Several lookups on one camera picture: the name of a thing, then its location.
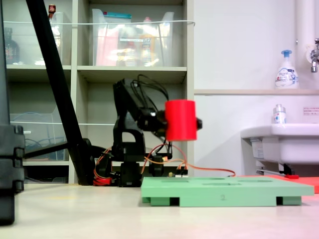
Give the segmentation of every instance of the white shelf board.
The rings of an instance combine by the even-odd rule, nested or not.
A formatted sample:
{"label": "white shelf board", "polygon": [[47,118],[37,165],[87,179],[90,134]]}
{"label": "white shelf board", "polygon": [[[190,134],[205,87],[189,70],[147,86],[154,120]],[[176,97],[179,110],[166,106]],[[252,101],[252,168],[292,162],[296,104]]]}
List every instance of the white shelf board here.
{"label": "white shelf board", "polygon": [[77,69],[91,83],[115,83],[144,74],[163,84],[181,84],[187,73],[187,67],[78,66]]}
{"label": "white shelf board", "polygon": [[[122,162],[112,162],[112,166],[114,167],[120,167]],[[140,166],[143,167],[144,162],[139,162]],[[172,163],[166,163],[164,164],[164,167],[177,167],[181,164],[181,162],[172,162]]]}
{"label": "white shelf board", "polygon": [[[7,65],[9,82],[48,83],[45,66],[37,65]],[[64,75],[68,83],[71,82],[71,66],[63,66]]]}
{"label": "white shelf board", "polygon": [[182,5],[183,0],[89,0],[91,4]]}
{"label": "white shelf board", "polygon": [[285,90],[218,90],[198,89],[195,95],[319,95],[319,90],[285,89]]}
{"label": "white shelf board", "polygon": [[69,166],[69,161],[23,161],[24,166]]}

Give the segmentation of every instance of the small white bottle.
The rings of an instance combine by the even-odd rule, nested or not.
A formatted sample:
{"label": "small white bottle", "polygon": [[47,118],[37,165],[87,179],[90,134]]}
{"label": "small white bottle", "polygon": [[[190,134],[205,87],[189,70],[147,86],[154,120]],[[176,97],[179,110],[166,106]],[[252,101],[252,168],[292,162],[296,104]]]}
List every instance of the small white bottle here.
{"label": "small white bottle", "polygon": [[287,123],[286,108],[282,107],[281,104],[274,108],[274,123]]}
{"label": "small white bottle", "polygon": [[299,79],[296,69],[293,67],[289,55],[291,50],[284,50],[284,61],[278,70],[275,80],[275,89],[299,89]]}

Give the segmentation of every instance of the soap dispenser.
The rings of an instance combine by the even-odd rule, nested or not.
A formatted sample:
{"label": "soap dispenser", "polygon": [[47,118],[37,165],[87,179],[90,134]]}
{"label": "soap dispenser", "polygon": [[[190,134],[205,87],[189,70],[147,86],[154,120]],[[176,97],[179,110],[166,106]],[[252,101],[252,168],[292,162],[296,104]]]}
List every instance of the soap dispenser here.
{"label": "soap dispenser", "polygon": [[290,61],[291,50],[284,50],[284,61],[278,70],[275,89],[299,89],[298,74]]}

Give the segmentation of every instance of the green tray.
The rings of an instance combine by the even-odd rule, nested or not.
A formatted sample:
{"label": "green tray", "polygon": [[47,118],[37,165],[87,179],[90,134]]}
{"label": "green tray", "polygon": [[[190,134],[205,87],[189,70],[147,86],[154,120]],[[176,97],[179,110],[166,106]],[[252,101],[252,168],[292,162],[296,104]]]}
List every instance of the green tray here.
{"label": "green tray", "polygon": [[314,187],[268,177],[145,177],[142,202],[152,206],[239,207],[301,205]]}

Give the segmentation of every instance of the red cylindrical object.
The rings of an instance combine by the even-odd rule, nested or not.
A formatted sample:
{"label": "red cylindrical object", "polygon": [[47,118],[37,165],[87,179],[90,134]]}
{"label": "red cylindrical object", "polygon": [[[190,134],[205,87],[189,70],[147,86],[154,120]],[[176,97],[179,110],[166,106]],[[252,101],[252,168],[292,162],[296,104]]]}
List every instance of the red cylindrical object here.
{"label": "red cylindrical object", "polygon": [[166,139],[187,141],[197,139],[195,101],[173,100],[165,103]]}

